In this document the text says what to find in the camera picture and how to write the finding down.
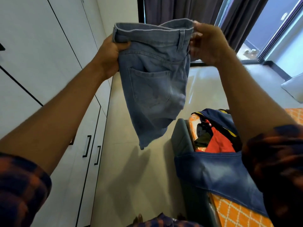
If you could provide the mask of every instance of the rolled-up sleeve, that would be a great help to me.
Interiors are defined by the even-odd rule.
[[[242,161],[273,225],[303,226],[303,126],[280,126],[250,139]]]
[[[1,226],[30,226],[50,191],[51,179],[39,166],[0,153]]]

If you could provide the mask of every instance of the back pocket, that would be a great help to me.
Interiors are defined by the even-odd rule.
[[[172,90],[171,71],[148,73],[129,68],[128,72],[136,103],[150,108],[168,101]]]

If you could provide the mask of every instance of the orange patterned bedsheet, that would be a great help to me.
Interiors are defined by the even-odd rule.
[[[285,110],[297,123],[303,124],[303,108]],[[193,140],[195,135],[197,136],[193,121],[197,120],[195,116],[199,117],[194,115],[192,114],[188,120]],[[209,195],[213,200],[222,227],[273,227],[270,219],[218,195],[211,193]]]

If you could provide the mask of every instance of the glass pane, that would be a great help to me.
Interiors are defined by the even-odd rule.
[[[238,52],[241,60],[256,60],[299,0],[268,0]]]

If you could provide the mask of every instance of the person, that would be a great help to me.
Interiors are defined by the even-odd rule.
[[[242,160],[263,193],[274,226],[301,226],[303,127],[254,81],[222,31],[194,22],[191,56],[215,66],[244,144]],[[40,110],[0,140],[1,226],[30,226],[54,171],[101,83],[119,68],[130,42],[106,38],[93,60]],[[140,226],[198,226],[164,214]]]

